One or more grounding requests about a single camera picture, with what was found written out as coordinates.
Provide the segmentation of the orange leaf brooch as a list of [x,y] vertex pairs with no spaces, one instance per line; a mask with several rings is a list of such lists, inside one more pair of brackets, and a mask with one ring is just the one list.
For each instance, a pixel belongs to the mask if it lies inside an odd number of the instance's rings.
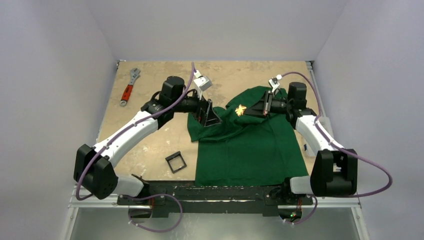
[[242,105],[242,104],[240,104],[239,106],[237,106],[236,108],[235,108],[235,114],[238,116],[238,117],[240,117],[240,116],[242,116],[243,114],[244,114],[244,112],[245,112],[245,110],[247,109],[247,107],[246,106],[244,106],[244,105]]

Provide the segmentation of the green t-shirt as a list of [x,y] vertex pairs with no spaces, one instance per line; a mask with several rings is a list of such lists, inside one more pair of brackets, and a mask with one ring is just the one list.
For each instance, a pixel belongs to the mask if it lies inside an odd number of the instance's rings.
[[204,127],[188,115],[190,139],[198,143],[196,186],[269,186],[308,174],[294,129],[283,114],[236,114],[239,106],[251,107],[266,91],[265,86],[249,88],[225,107],[215,107],[220,124]]

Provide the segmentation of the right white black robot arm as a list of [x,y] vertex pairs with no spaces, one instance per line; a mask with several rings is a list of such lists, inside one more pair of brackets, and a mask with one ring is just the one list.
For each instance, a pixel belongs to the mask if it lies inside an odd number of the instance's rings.
[[322,128],[316,113],[307,107],[307,86],[291,82],[286,97],[276,97],[271,90],[253,106],[243,110],[244,116],[267,118],[285,115],[287,122],[309,144],[315,154],[309,176],[287,177],[280,196],[288,204],[300,195],[317,197],[347,197],[357,191],[358,160],[352,149],[345,149]]

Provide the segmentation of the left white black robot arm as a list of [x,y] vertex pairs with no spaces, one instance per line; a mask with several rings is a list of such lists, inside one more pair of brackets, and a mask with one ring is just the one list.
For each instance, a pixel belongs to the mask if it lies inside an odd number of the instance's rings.
[[169,76],[161,90],[118,131],[93,146],[83,144],[78,148],[73,178],[79,201],[84,199],[79,191],[85,188],[99,200],[119,194],[130,197],[138,205],[146,203],[149,199],[147,182],[136,175],[118,176],[114,168],[120,160],[144,138],[172,120],[175,113],[191,113],[203,127],[222,122],[213,109],[213,102],[203,96],[212,81],[196,71],[189,83],[194,85],[193,89],[185,85],[183,78]]

